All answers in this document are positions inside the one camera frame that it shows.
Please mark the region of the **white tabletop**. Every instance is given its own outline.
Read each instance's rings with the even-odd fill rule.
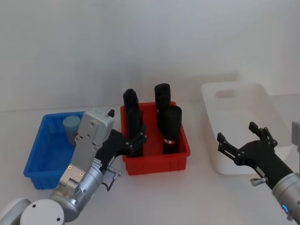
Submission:
[[[300,116],[300,95],[272,97],[285,122]],[[202,102],[179,102],[183,126],[191,148],[186,170],[128,176],[121,157],[113,166],[123,171],[110,192],[101,186],[70,225],[293,225],[267,185],[252,187],[256,175],[220,175],[211,167],[202,135]],[[120,107],[114,128],[120,130]],[[43,115],[84,111],[87,108],[0,112],[0,210],[25,197],[47,198],[51,190],[36,190],[23,170]],[[296,148],[288,165],[298,172]]]

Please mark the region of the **red plastic bin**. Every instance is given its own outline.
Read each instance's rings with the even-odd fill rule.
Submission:
[[[143,123],[147,126],[146,135],[148,139],[144,144],[143,157],[123,156],[128,174],[139,175],[184,170],[191,150],[183,126],[181,125],[180,130],[180,153],[164,155],[164,136],[157,127],[155,102],[140,103],[139,107],[143,112]],[[125,107],[122,106],[120,110],[122,134],[128,136]]]

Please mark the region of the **gray cylinder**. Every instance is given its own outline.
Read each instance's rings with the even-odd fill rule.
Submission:
[[[66,130],[69,143],[75,146],[75,138],[78,135],[80,118],[78,116],[68,116],[63,120],[62,124],[64,125],[64,128]]]
[[[291,173],[281,179],[272,190],[273,195],[287,214],[288,220],[300,224],[300,176]]]

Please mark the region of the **white plastic bin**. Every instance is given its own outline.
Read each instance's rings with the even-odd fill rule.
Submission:
[[[227,141],[240,148],[248,142],[259,140],[249,129],[249,123],[267,127],[277,140],[276,154],[285,161],[292,149],[291,133],[277,112],[268,93],[259,83],[220,82],[206,83],[201,91],[207,111],[204,126],[205,140],[214,169],[221,174],[251,174],[253,169],[237,166],[218,151],[217,134],[221,132]]]

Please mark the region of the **blue plastic bin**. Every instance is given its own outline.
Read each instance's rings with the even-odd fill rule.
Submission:
[[[83,112],[48,114],[42,119],[24,169],[25,177],[30,177],[36,189],[56,188],[71,162],[75,147],[69,144],[62,124],[71,115],[81,118]]]

